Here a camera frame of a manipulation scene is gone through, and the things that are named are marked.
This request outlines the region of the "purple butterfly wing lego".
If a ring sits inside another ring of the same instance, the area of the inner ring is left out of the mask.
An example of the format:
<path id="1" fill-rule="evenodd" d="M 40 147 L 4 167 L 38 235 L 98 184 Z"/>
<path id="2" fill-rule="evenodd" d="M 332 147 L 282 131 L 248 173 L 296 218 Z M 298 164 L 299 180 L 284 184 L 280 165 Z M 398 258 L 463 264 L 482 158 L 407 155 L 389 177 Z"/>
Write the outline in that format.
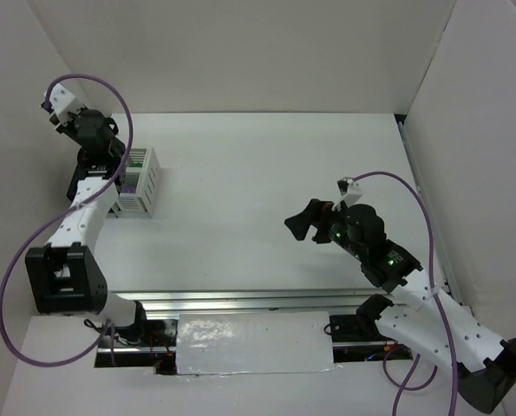
<path id="1" fill-rule="evenodd" d="M 124 185 L 121 189 L 122 193 L 126 194 L 135 194 L 137 192 L 137 186 L 136 185 Z"/>

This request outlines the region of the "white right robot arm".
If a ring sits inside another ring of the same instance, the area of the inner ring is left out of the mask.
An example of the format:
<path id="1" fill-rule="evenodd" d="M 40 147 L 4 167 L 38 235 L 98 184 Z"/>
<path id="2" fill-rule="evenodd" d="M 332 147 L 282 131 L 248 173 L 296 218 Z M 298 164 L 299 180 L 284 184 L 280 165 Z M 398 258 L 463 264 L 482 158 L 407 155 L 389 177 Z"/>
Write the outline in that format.
<path id="1" fill-rule="evenodd" d="M 284 224 L 298 241 L 315 228 L 315 243 L 347 251 L 365 277 L 384 290 L 356 312 L 368 328 L 455 375 L 457 393 L 477 411 L 490 414 L 506 397 L 516 383 L 516 338 L 494 333 L 433 286 L 420 262 L 387 238 L 373 207 L 314 198 Z"/>

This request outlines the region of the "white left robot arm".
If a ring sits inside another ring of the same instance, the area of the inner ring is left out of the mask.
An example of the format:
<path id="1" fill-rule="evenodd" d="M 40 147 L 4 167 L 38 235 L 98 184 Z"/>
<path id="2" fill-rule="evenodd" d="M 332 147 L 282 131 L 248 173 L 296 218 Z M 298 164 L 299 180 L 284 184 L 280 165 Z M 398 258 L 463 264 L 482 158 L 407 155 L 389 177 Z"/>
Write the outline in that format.
<path id="1" fill-rule="evenodd" d="M 25 255 L 37 311 L 43 315 L 85 315 L 111 321 L 125 343 L 146 335 L 147 316 L 138 301 L 125 300 L 109 288 L 94 251 L 106 216 L 121 192 L 125 145 L 113 119 L 83 108 L 59 127 L 80 150 L 68 197 L 70 213 L 42 247 Z"/>

